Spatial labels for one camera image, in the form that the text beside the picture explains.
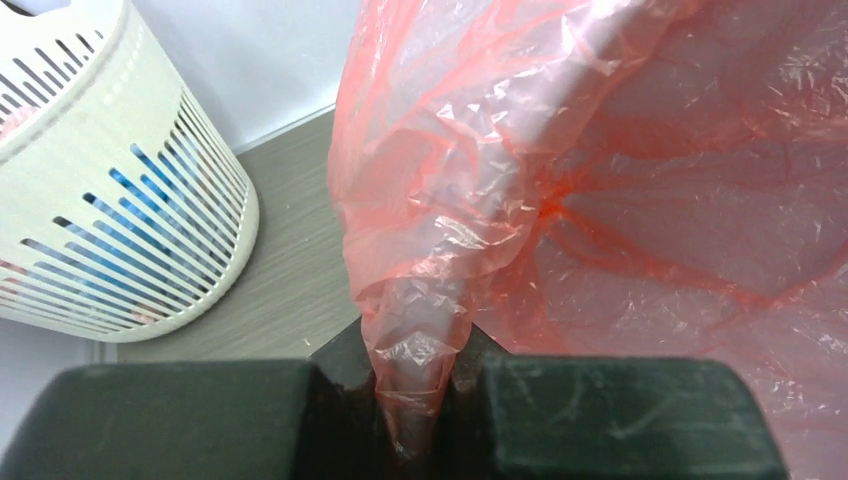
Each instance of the basket slot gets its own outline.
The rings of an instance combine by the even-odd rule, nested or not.
[[[184,181],[184,178],[182,178],[182,176],[178,172],[175,172],[172,165],[167,165],[169,161],[164,158],[161,153],[159,154],[160,161],[163,164],[166,164],[166,168],[171,170],[171,172],[177,177],[177,180],[184,184],[189,193],[193,195],[191,198],[186,195],[186,192],[183,191],[183,189],[181,189],[178,185],[176,185],[173,180],[169,178],[159,167],[157,167],[153,163],[153,161],[150,160],[150,158],[145,155],[144,152],[141,151],[141,149],[138,148],[137,145],[132,145],[130,147],[130,150],[133,152],[136,158],[138,158],[141,163],[144,164],[144,166],[147,167],[147,169],[150,170],[153,175],[156,176],[156,178],[158,178],[162,183],[164,183],[168,187],[168,189],[173,193],[173,195],[170,196],[171,202],[173,202],[175,207],[179,207],[179,209],[182,211],[181,215],[184,215],[184,218],[186,218],[187,221],[192,221],[195,223],[197,223],[196,219],[200,218],[203,223],[211,229],[211,231],[207,230],[206,228],[203,228],[199,223],[197,224],[196,228],[202,231],[203,234],[207,236],[210,241],[220,246],[220,248],[223,249],[223,251],[228,257],[232,257],[232,253],[235,249],[235,239],[237,237],[235,230],[228,229],[228,227],[223,223],[217,224],[213,222],[209,218],[209,216],[206,215],[206,213],[204,213],[200,208],[197,207],[195,202],[192,201],[192,198],[197,198],[196,192],[193,188],[186,185],[187,182]],[[161,194],[157,193],[157,195],[159,195],[160,197],[164,194],[164,192],[162,192]],[[214,212],[214,209],[211,209],[208,203],[206,203],[205,206],[207,211]],[[191,212],[193,212],[193,215],[192,213],[188,213],[186,209],[191,210]],[[216,217],[219,221],[222,221],[220,216],[216,215]],[[228,230],[232,237],[227,236],[225,230]],[[216,239],[215,236],[212,235],[212,232],[217,233],[218,239],[226,243],[229,248],[221,246],[220,242],[218,242],[218,239]]]
[[[98,299],[88,291],[80,290],[75,284],[67,282],[66,278],[55,275],[50,270],[26,271],[26,280],[21,280],[16,287],[28,289],[30,293],[38,293],[43,296],[60,300],[65,305],[75,305],[86,312],[87,317],[99,315],[106,317],[105,322],[116,326],[127,328],[142,325],[133,318],[133,312],[127,308],[115,308],[110,303]]]
[[[217,255],[211,252],[211,250],[214,249],[216,252],[222,254],[227,259],[232,258],[232,252],[224,248],[220,244],[220,242],[218,242],[215,237],[213,237],[212,234],[208,230],[206,230],[206,228],[204,228],[203,225],[200,224],[200,222],[197,221],[197,219],[189,215],[185,211],[185,209],[183,209],[183,207],[179,205],[179,200],[177,200],[179,198],[178,196],[169,196],[159,187],[159,185],[156,184],[156,182],[154,182],[150,177],[145,174],[143,174],[140,178],[142,185],[144,185],[151,192],[153,192],[153,195],[155,195],[157,198],[161,199],[164,202],[165,207],[168,208],[174,214],[176,214],[177,218],[182,219],[183,222],[188,224],[188,228],[186,229],[187,232],[197,232],[200,235],[200,237],[192,235],[192,239],[195,245],[210,250],[210,256],[214,255],[217,258]],[[212,247],[203,243],[201,239],[208,242],[208,244],[212,245]]]
[[[79,330],[89,334],[94,332],[100,335],[121,331],[118,329],[107,329],[103,326],[95,324],[82,324],[70,319],[66,319],[64,317],[57,317],[50,313],[42,312],[38,309],[38,307],[32,305],[26,305],[18,301],[10,301],[5,298],[0,298],[0,312],[2,312],[3,310],[13,313],[11,315],[8,313],[4,313],[0,316],[8,317],[10,319],[15,318],[16,316],[20,316],[21,321],[23,321],[24,323],[30,323],[32,322],[32,320],[38,319],[39,324],[43,322],[47,323],[48,325],[61,325],[65,328],[71,327],[72,330]]]
[[[42,80],[42,79],[41,79],[41,77],[39,77],[37,73],[33,72],[33,71],[32,71],[32,69],[31,69],[31,68],[29,68],[29,66],[27,66],[27,64],[26,64],[26,63],[22,62],[22,61],[21,61],[21,59],[16,58],[16,59],[14,59],[14,60],[13,60],[13,62],[15,63],[15,65],[17,65],[17,66],[18,66],[18,68],[20,68],[21,70],[23,70],[23,72],[24,72],[25,74],[29,75],[29,77],[30,77],[31,79],[33,79],[33,81],[35,81],[36,83],[38,83],[38,84],[41,86],[41,88],[42,88],[42,89],[44,89],[44,91],[45,91],[45,92],[47,92],[48,94],[50,94],[50,96],[51,96],[51,97],[55,97],[55,96],[56,96],[56,91],[55,91],[55,90],[53,90],[53,88],[52,88],[52,87],[50,87],[50,85],[48,85],[48,84],[47,84],[47,82],[45,82],[44,80]],[[47,98],[45,98],[45,97],[41,94],[41,92],[39,92],[38,90],[36,90],[35,88],[33,88],[33,87],[32,87],[32,85],[29,85],[29,83],[24,83],[24,85],[27,85],[27,87],[28,87],[28,88],[30,88],[30,90],[33,92],[33,94],[36,94],[37,96],[39,96],[39,97],[42,99],[42,101],[43,101],[44,103],[47,103]]]
[[[113,308],[124,310],[139,316],[167,317],[164,310],[179,312],[180,309],[163,302],[151,302],[145,298],[137,289],[134,289],[114,276],[103,273],[92,267],[84,259],[71,258],[70,256],[56,251],[44,244],[32,239],[22,242],[24,245],[38,251],[39,253],[55,260],[56,262],[39,261],[35,267],[49,271],[70,282],[83,286],[83,296],[90,296],[100,303]]]
[[[102,43],[103,36],[96,33],[100,38],[96,43]],[[2,67],[0,98],[5,106],[0,112],[4,117],[25,106],[46,106],[94,58],[99,45],[82,33],[73,35],[33,48],[32,54],[12,58],[8,69]]]
[[[159,258],[158,255],[154,254],[153,252],[151,252],[147,248],[144,248],[143,246],[134,242],[130,238],[124,236],[117,229],[113,228],[110,225],[107,225],[105,222],[102,222],[102,221],[99,221],[99,220],[94,222],[94,228],[102,231],[106,235],[112,237],[112,239],[120,242],[122,245],[129,248],[131,252],[138,254],[140,257],[142,257],[145,260],[156,265],[158,268],[161,269],[161,271],[158,272],[158,275],[169,276],[170,277],[169,280],[168,280],[169,284],[173,285],[175,288],[183,288],[185,285],[188,285],[189,288],[194,289],[196,292],[200,293],[201,295],[206,295],[207,293],[209,293],[209,288],[206,285],[192,279],[187,274],[182,272],[180,269],[174,268],[172,265],[170,265],[169,263],[167,263],[167,262],[163,261],[161,258]]]
[[[16,280],[14,284],[0,286],[0,296],[9,302],[27,305],[51,315],[58,315],[78,326],[96,326],[113,331],[134,328],[136,322],[116,322],[114,318],[103,318],[99,312],[83,307],[80,303],[59,294],[51,293],[27,280]]]
[[[183,120],[182,114],[179,115],[179,121],[182,122],[177,132],[174,134],[177,146],[183,151],[187,159],[192,162],[192,165],[198,171],[204,185],[211,187],[217,192],[223,203],[220,206],[226,206],[233,218],[241,218],[241,202],[236,200],[235,195],[226,191],[226,187],[222,187],[220,177],[217,172],[210,171],[209,162],[207,160],[209,154],[206,150],[206,145],[203,142],[195,141],[196,134],[191,127]]]
[[[246,198],[248,181],[240,173],[238,173],[238,169],[233,164],[233,158],[230,150],[227,147],[222,147],[223,140],[221,139],[221,136],[218,135],[217,132],[210,131],[207,128],[207,125],[210,123],[209,120],[205,118],[205,115],[203,115],[202,112],[200,112],[197,105],[195,105],[195,103],[185,95],[183,95],[182,107],[194,120],[195,125],[200,126],[200,130],[204,133],[206,141],[214,147],[216,153],[214,158],[218,162],[219,168],[227,171],[227,177],[242,194],[242,199]]]
[[[82,34],[77,34],[77,40],[79,40],[82,46],[85,47],[86,50],[88,50],[88,53],[94,53],[94,47],[92,47],[91,44],[88,43],[88,40],[86,40],[85,37],[82,36]]]
[[[0,83],[6,86],[12,93],[14,93],[17,98],[9,96],[9,94],[4,94],[3,98],[6,101],[12,103],[15,108],[22,108],[23,104],[27,104],[33,107],[38,107],[38,103],[36,103],[33,99],[29,97],[26,93],[23,92],[17,85],[10,82],[8,78],[6,78],[2,73],[0,73]]]
[[[182,256],[174,252],[171,248],[165,246],[162,242],[160,242],[153,235],[147,232],[145,228],[139,226],[138,224],[130,220],[129,217],[119,213],[118,211],[116,211],[115,209],[113,209],[91,193],[85,194],[83,196],[83,199],[91,203],[95,208],[97,208],[101,212],[108,215],[119,225],[129,230],[133,235],[144,240],[145,243],[153,247],[153,251],[156,252],[154,255],[160,257],[160,261],[163,265],[165,265],[166,268],[170,268],[174,272],[181,272],[183,275],[186,275],[188,278],[190,278],[192,282],[203,284],[207,288],[213,287],[215,285],[215,281],[211,277],[209,277],[205,272],[203,272],[203,270],[182,258]]]
[[[74,243],[69,242],[65,244],[65,248],[74,252],[75,254],[85,258],[86,260],[91,260],[97,265],[101,265],[108,269],[112,274],[117,274],[123,277],[125,280],[132,282],[131,284],[127,284],[125,280],[115,280],[114,283],[118,285],[120,282],[123,285],[126,285],[126,288],[130,291],[136,293],[136,295],[142,296],[147,300],[160,304],[160,305],[168,305],[172,311],[178,312],[185,307],[190,307],[191,302],[172,293],[169,290],[165,290],[161,286],[157,286],[135,274],[128,271],[124,267],[88,250],[87,248]]]
[[[68,83],[68,82],[70,82],[70,81],[71,81],[71,77],[69,77],[69,76],[68,76],[68,74],[67,74],[67,73],[65,73],[65,71],[64,71],[64,70],[62,70],[62,68],[61,68],[61,67],[59,67],[59,65],[56,65],[56,62],[54,62],[54,61],[53,61],[53,59],[52,59],[52,58],[50,58],[50,56],[49,56],[49,55],[47,55],[46,53],[44,53],[44,50],[42,50],[42,49],[40,49],[40,48],[36,48],[36,49],[35,49],[35,53],[37,53],[37,54],[38,54],[38,56],[39,56],[39,57],[41,57],[41,59],[42,59],[42,60],[44,60],[44,63],[46,63],[47,65],[50,65],[50,68],[52,68],[52,69],[53,69],[53,71],[55,71],[56,73],[58,73],[58,74],[59,74],[59,76],[60,76],[60,77],[62,77],[62,80],[64,80],[64,81],[65,81],[65,83],[64,83],[64,84],[61,84],[61,83],[59,83],[59,81],[58,81],[58,80],[53,79],[53,81],[54,81],[54,82],[56,82],[56,83],[58,84],[59,88],[63,88],[65,85],[67,85],[67,83]]]
[[[184,227],[179,225],[179,222],[164,211],[162,205],[142,192],[138,186],[136,186],[117,169],[112,168],[109,170],[109,175],[111,175],[115,181],[121,184],[121,186],[126,188],[127,191],[139,200],[139,202],[131,202],[126,197],[122,197],[118,201],[119,205],[133,214],[142,223],[146,224],[159,235],[167,239],[171,245],[176,246],[183,252],[183,254],[185,254],[185,258],[188,259],[187,261],[191,262],[193,260],[196,265],[203,268],[205,273],[211,277],[221,277],[221,270],[219,270],[218,266],[213,265],[211,262],[218,263],[221,268],[226,268],[226,262],[224,262],[220,257],[210,255],[210,252],[208,251],[201,251],[199,249],[192,248],[190,244],[193,245],[193,240],[197,240],[197,238],[190,235]],[[157,221],[156,217],[161,218],[164,222]]]
[[[207,168],[214,173],[215,179],[227,190],[227,193],[235,203],[243,205],[245,199],[244,192],[241,191],[236,182],[228,175],[227,169],[222,165],[220,152],[215,149],[214,143],[209,138],[207,132],[205,132],[203,123],[197,121],[197,118],[191,112],[191,108],[185,107],[186,104],[183,104],[183,112],[187,119],[187,125],[192,131],[192,136],[189,139],[202,146],[202,153],[205,153],[204,161]]]
[[[81,239],[88,242],[88,244],[97,247],[98,251],[105,253],[111,258],[114,258],[118,262],[118,265],[123,265],[120,268],[126,271],[127,275],[131,276],[131,278],[133,278],[136,282],[142,285],[159,285],[160,287],[156,287],[155,290],[164,291],[164,295],[168,297],[173,297],[174,299],[181,299],[181,303],[187,302],[187,304],[190,304],[192,301],[200,300],[200,295],[192,292],[190,288],[187,288],[183,284],[180,284],[175,281],[175,279],[169,278],[168,276],[157,272],[153,268],[133,258],[132,256],[125,253],[121,247],[112,245],[108,242],[101,240],[99,237],[95,236],[91,232],[80,227],[79,225],[70,222],[65,218],[56,217],[53,219],[53,223],[80,237]],[[79,248],[81,250],[91,252],[90,250],[85,249],[82,246],[80,246]],[[91,252],[90,254],[92,256],[97,255],[93,252]],[[104,261],[111,263],[111,261],[108,260],[106,257],[101,258],[104,258]]]
[[[57,38],[56,45],[59,45],[59,48],[61,48],[62,51],[65,52],[65,55],[67,55],[68,58],[71,59],[71,61],[77,65],[77,67],[82,67],[82,61],[77,58],[74,52],[70,48],[68,48],[67,45],[65,45],[65,42]]]
[[[172,138],[176,139],[176,136],[173,133],[171,135]],[[183,159],[186,153],[184,147],[182,147],[182,144],[176,143],[176,141],[174,143],[181,148],[183,152],[182,154],[177,152],[177,150],[174,149],[174,147],[169,142],[165,142],[165,150],[167,150],[167,152],[171,154],[171,158],[175,160],[176,165],[180,167],[179,170],[181,170],[181,172],[178,172],[178,169],[173,168],[175,165],[168,160],[164,153],[159,154],[159,160],[161,160],[165,164],[165,166],[169,170],[171,170],[172,173],[174,173],[174,175],[177,175],[183,185],[191,192],[193,192],[195,196],[203,199],[204,205],[212,215],[214,215],[221,221],[224,221],[224,219],[226,220],[225,228],[230,233],[231,240],[235,242],[235,239],[238,236],[238,217],[234,216],[232,212],[230,212],[226,208],[216,208],[223,207],[224,202],[220,200],[212,192],[212,189],[210,189],[205,183],[200,183],[194,169],[190,167]]]

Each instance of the black plastic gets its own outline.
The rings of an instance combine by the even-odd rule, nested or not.
[[[750,392],[712,362],[511,356],[475,329],[433,450],[412,462],[393,455],[373,386],[358,323],[314,362],[73,370],[0,480],[787,478]]]

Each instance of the gray floor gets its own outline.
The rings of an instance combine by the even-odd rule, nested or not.
[[[118,347],[157,362],[311,354],[358,315],[326,186],[332,113],[239,156],[262,208],[256,248],[224,298],[186,327]]]

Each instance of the translucent plastic bag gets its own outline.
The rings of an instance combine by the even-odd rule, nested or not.
[[[329,185],[398,449],[475,322],[724,361],[795,478],[841,478],[846,31],[837,0],[366,0]]]

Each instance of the white laundry basket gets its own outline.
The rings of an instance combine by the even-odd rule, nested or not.
[[[227,291],[256,192],[128,0],[0,4],[0,123],[28,106],[0,140],[0,318],[130,342]]]

